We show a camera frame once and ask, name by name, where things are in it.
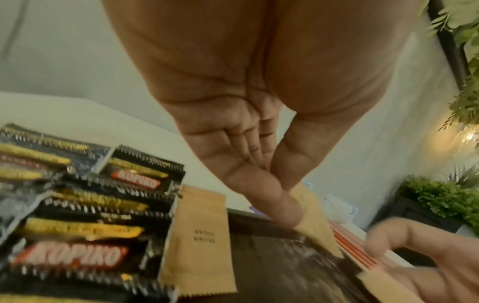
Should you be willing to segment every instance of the person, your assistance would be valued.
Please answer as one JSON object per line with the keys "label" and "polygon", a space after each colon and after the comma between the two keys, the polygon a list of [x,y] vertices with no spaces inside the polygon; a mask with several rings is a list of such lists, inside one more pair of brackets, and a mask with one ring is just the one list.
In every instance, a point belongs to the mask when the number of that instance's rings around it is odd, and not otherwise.
{"label": "person", "polygon": [[[103,3],[149,91],[196,156],[285,228],[303,216],[289,191],[383,97],[424,7],[423,0]],[[296,115],[277,144],[283,106]],[[469,240],[388,221],[371,232],[368,251],[378,256],[402,245],[440,266],[392,273],[422,298],[478,301],[479,260]]]}

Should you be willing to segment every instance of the green plant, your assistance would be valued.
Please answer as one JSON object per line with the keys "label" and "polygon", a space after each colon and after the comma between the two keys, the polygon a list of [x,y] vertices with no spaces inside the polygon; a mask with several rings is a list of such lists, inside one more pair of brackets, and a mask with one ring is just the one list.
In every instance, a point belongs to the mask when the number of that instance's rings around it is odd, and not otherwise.
{"label": "green plant", "polygon": [[404,180],[399,190],[442,218],[455,218],[466,223],[479,235],[478,190],[414,176]]}
{"label": "green plant", "polygon": [[448,181],[459,185],[461,188],[479,187],[479,165],[472,165],[469,168],[454,166],[454,172],[449,173]]}
{"label": "green plant", "polygon": [[[463,0],[459,4],[467,7],[474,1]],[[446,7],[438,13],[438,17],[431,21],[430,35],[438,31],[449,31],[455,38],[458,46],[479,46],[479,11],[475,18],[465,24],[451,24],[451,16],[459,14],[452,7]],[[469,59],[469,69],[471,74],[466,78],[465,85],[460,91],[456,100],[450,104],[452,111],[450,117],[444,122],[440,129],[446,129],[455,122],[466,125],[479,125],[479,53],[476,53]]]}

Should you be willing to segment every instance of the black planter box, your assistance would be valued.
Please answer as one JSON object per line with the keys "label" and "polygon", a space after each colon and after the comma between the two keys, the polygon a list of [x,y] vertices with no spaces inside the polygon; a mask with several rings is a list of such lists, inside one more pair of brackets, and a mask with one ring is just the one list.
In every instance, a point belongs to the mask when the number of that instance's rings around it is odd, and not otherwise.
{"label": "black planter box", "polygon": [[[459,220],[439,217],[429,209],[419,205],[418,202],[404,196],[397,198],[389,213],[382,219],[390,217],[414,220],[454,234],[463,225]],[[397,249],[394,252],[414,266],[436,266],[431,258],[408,249]]]}

